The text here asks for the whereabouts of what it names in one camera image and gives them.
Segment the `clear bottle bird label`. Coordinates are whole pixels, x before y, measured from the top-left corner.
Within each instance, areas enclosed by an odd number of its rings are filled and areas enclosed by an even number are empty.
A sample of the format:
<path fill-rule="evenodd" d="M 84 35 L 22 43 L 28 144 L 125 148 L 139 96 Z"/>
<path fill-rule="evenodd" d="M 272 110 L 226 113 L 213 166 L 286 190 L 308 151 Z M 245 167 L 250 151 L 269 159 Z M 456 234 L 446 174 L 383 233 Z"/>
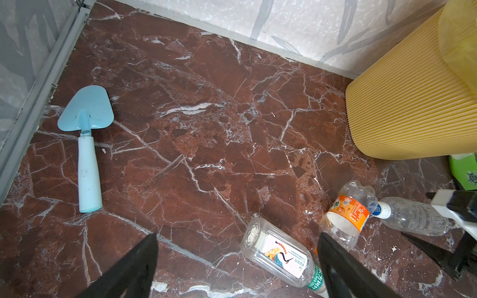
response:
<path fill-rule="evenodd" d="M 265 219 L 252 218 L 240 250 L 244 257 L 284 282 L 329 297 L 322 270 L 309 250 Z"/>

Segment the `clear bottle white cap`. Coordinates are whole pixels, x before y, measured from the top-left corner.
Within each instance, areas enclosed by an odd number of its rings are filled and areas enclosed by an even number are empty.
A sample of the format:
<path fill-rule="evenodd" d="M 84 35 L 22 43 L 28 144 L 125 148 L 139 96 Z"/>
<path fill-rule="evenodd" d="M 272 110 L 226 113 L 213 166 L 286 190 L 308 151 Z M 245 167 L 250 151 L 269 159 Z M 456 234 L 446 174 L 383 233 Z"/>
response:
<path fill-rule="evenodd" d="M 439 237 L 452 227 L 431 205 L 401 197 L 385 197 L 372 213 L 385 226 L 405 233 Z"/>

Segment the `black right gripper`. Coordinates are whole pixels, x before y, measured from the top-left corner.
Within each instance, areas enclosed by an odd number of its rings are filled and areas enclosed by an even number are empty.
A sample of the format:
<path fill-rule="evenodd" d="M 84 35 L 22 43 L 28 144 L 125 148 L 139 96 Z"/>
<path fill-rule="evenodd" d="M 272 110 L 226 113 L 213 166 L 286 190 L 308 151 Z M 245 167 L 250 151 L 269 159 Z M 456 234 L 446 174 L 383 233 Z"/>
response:
<path fill-rule="evenodd" d="M 402 232 L 401 235 L 425 253 L 442 270 L 448 272 L 454 280 L 459 280 L 464 272 L 473 276 L 477 275 L 477 241 L 469 233 L 464 233 L 453 253 L 408 233 Z"/>

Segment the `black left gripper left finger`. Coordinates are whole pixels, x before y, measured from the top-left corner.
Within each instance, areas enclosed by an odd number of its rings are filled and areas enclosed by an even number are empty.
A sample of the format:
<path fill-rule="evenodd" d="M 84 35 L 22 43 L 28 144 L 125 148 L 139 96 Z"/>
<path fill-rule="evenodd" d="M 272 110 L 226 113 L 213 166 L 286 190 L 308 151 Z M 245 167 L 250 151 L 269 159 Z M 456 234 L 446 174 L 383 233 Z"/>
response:
<path fill-rule="evenodd" d="M 151 292 L 157 260 L 157 235 L 151 233 L 77 296 L 147 298 Z"/>

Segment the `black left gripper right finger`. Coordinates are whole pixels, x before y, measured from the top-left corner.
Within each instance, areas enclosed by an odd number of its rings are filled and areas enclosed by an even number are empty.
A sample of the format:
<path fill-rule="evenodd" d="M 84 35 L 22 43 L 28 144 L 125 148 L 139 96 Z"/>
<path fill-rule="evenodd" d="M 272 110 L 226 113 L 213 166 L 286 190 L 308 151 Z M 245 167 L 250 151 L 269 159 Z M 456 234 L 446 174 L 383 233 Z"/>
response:
<path fill-rule="evenodd" d="M 327 233 L 319 237 L 318 257 L 331 298 L 400 298 Z"/>

